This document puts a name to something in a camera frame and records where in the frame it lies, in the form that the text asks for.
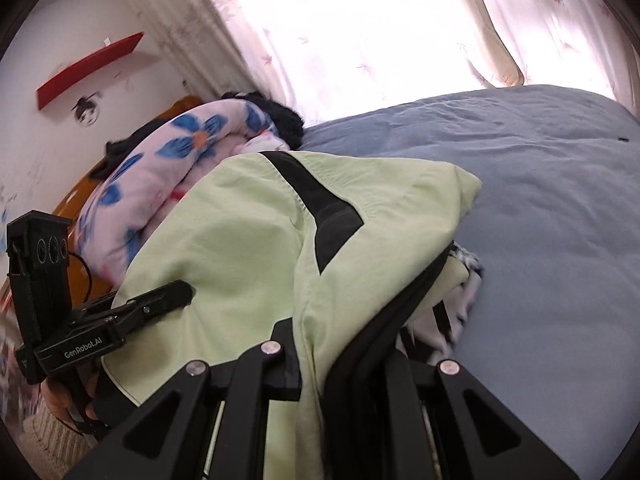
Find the person's left hand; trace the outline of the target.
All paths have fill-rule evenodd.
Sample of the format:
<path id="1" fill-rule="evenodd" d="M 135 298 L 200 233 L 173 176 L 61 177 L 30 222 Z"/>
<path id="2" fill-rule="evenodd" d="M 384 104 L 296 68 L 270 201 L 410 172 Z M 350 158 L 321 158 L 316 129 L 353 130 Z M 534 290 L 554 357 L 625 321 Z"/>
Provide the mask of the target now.
<path id="1" fill-rule="evenodd" d="M 79 367 L 78 370 L 86 393 L 91 399 L 86 406 L 86 415 L 90 419 L 96 419 L 93 399 L 96 396 L 96 382 L 99 377 L 99 367 L 94 364 L 85 364 Z M 50 413 L 66 426 L 76 429 L 75 422 L 72 416 L 70 416 L 70 409 L 74 406 L 74 401 L 67 389 L 55 378 L 48 377 L 41 384 L 41 391 L 44 403 L 47 405 Z"/>

